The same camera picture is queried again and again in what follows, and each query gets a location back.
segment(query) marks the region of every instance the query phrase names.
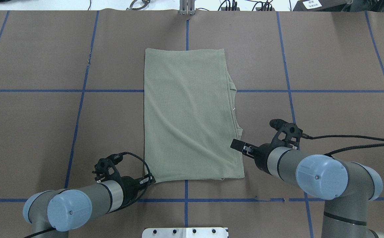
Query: white floor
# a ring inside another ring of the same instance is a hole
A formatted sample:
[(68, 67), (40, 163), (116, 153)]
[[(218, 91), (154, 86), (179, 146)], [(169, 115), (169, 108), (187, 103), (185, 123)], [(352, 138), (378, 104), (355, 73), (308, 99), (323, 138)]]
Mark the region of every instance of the white floor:
[[(92, 0), (91, 10), (117, 9), (125, 10), (130, 6), (132, 0)], [(216, 11), (221, 0), (196, 0), (196, 8), (206, 8)], [(253, 2), (246, 0), (237, 0), (237, 6), (241, 11), (250, 11), (254, 6)], [(292, 9), (297, 0), (291, 0)], [(141, 4), (141, 0), (135, 4), (135, 7)], [(289, 0), (273, 0), (272, 6), (276, 11), (290, 11)], [(144, 10), (166, 10), (179, 9), (180, 0), (151, 0), (151, 3)], [(6, 3), (0, 3), (0, 10), (87, 10), (89, 0), (12, 0)]]

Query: folded cloth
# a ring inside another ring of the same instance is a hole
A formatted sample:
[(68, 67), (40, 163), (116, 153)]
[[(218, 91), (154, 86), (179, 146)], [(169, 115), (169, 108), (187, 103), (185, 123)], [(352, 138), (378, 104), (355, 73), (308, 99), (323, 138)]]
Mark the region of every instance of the folded cloth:
[(145, 161), (156, 182), (243, 178), (224, 50), (145, 53)]

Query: white label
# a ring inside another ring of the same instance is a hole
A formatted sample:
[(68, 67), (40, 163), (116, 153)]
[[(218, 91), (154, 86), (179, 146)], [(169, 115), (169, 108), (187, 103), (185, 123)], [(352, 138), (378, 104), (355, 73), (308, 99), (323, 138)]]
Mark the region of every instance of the white label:
[(320, 1), (318, 0), (305, 1), (303, 2), (303, 4), (305, 5), (306, 9), (315, 9), (323, 6), (320, 4)]

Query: white bracket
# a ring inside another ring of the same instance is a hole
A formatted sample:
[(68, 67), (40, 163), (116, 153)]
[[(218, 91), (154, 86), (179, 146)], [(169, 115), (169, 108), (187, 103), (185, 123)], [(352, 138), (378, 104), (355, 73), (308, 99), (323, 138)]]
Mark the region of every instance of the white bracket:
[(180, 15), (195, 15), (195, 0), (180, 0)]
[(143, 231), (142, 238), (228, 238), (228, 228), (147, 228)]

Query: fabric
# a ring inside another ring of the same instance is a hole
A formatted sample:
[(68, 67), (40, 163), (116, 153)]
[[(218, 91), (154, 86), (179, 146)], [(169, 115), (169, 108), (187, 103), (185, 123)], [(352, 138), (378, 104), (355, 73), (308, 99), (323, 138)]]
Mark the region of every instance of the fabric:
[(243, 178), (224, 50), (145, 53), (145, 161), (156, 182)]

